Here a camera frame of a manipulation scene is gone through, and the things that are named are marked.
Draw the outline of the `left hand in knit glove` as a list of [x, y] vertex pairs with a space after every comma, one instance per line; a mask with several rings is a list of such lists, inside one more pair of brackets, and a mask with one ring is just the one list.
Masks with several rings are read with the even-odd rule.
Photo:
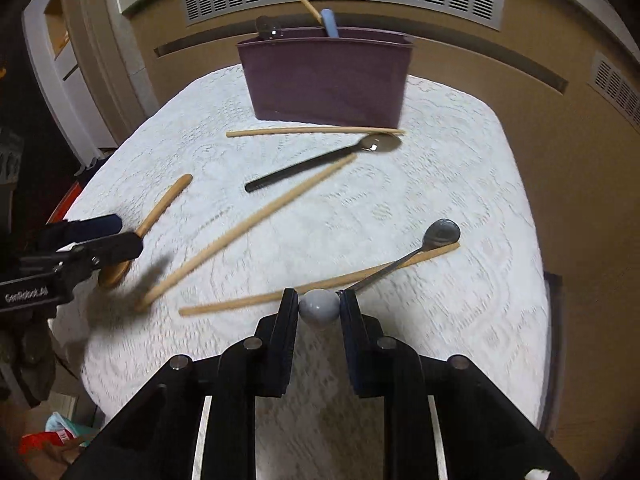
[[47, 400], [55, 380], [49, 323], [41, 314], [1, 315], [1, 400], [36, 408]]

